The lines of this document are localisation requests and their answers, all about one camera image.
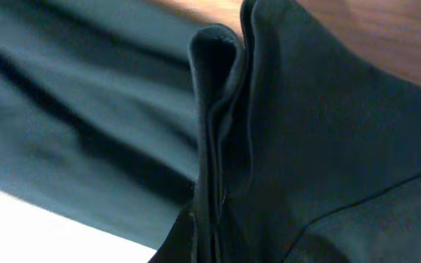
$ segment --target cloth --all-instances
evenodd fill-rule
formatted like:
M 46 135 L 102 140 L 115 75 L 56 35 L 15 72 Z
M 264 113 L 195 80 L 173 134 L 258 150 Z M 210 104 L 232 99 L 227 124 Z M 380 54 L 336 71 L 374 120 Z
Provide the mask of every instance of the cloth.
M 152 248 L 175 222 L 152 262 L 421 262 L 421 87 L 296 1 L 241 17 L 244 47 L 141 1 L 0 0 L 0 189 Z

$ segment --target clothing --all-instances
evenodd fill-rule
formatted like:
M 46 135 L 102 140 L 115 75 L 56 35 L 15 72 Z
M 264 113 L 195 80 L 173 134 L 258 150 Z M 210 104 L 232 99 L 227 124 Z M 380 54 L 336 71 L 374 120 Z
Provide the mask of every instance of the clothing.
M 241 17 L 0 1 L 0 189 L 153 248 L 190 201 L 152 262 L 421 262 L 421 87 Z

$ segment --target wooden table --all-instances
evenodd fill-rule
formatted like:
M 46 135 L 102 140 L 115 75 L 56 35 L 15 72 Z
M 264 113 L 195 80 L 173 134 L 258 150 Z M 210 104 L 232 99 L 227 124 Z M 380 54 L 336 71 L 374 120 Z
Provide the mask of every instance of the wooden table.
M 241 34 L 241 0 L 154 0 Z M 421 0 L 298 0 L 350 50 L 377 67 L 421 85 Z

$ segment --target garment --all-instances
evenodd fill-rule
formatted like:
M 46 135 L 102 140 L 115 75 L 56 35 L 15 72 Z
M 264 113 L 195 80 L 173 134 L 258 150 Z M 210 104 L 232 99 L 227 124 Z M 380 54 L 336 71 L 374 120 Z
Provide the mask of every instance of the garment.
M 152 262 L 421 262 L 421 87 L 296 1 L 241 17 L 244 47 L 139 1 L 0 1 L 0 189 L 153 248 L 190 202 Z

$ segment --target wooden surface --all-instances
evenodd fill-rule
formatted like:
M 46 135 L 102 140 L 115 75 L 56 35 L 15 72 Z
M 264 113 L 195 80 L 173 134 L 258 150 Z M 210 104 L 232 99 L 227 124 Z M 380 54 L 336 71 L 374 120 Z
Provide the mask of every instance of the wooden surface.
M 241 34 L 241 0 L 154 0 Z M 421 0 L 298 0 L 350 50 L 421 85 Z

